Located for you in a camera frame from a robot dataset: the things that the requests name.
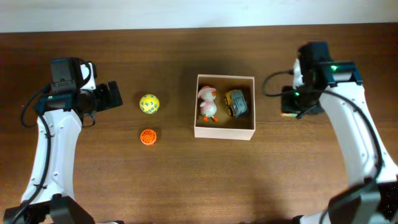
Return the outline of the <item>multicolour puzzle cube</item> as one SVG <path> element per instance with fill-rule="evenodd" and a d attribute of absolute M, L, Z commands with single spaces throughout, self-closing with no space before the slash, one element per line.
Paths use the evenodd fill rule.
<path fill-rule="evenodd" d="M 296 118 L 297 117 L 297 113 L 281 113 L 280 115 L 281 115 L 281 117 L 285 117 L 285 118 Z"/>

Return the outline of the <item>yellow ball blue letters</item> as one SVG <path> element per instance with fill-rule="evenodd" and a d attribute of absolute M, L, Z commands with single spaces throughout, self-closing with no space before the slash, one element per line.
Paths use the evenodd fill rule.
<path fill-rule="evenodd" d="M 142 112 L 154 114 L 158 112 L 160 108 L 160 101 L 155 95 L 146 94 L 140 99 L 139 106 Z"/>

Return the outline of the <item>grey yellow toy truck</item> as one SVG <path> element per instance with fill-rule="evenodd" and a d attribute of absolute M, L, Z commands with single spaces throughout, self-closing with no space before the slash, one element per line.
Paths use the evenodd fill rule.
<path fill-rule="evenodd" d="M 225 94 L 225 103 L 228 107 L 228 114 L 232 117 L 239 117 L 248 112 L 248 103 L 241 90 L 231 90 Z"/>

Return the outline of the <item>white duck toy pink hat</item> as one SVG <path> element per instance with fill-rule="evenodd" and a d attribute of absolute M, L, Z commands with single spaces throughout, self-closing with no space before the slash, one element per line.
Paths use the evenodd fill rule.
<path fill-rule="evenodd" d="M 202 99 L 200 103 L 200 113 L 204 121 L 212 119 L 214 122 L 218 122 L 218 118 L 215 117 L 217 107 L 215 104 L 216 89 L 210 86 L 202 87 L 198 92 L 198 99 Z"/>

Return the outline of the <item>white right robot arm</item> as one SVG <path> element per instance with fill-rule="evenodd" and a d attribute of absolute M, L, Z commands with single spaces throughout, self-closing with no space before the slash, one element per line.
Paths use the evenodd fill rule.
<path fill-rule="evenodd" d="M 301 117 L 321 108 L 329 117 L 343 155 L 349 187 L 326 209 L 294 223 L 397 223 L 397 164 L 392 160 L 368 110 L 363 79 L 353 62 L 298 59 L 283 93 Z"/>

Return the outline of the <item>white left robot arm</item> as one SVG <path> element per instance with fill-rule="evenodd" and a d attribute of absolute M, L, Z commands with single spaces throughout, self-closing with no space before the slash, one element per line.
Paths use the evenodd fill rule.
<path fill-rule="evenodd" d="M 29 99 L 37 115 L 34 166 L 21 204 L 4 212 L 4 223 L 94 223 L 73 191 L 75 149 L 84 118 L 121 106 L 115 81 L 96 84 L 93 62 L 77 57 L 50 63 L 52 82 Z"/>

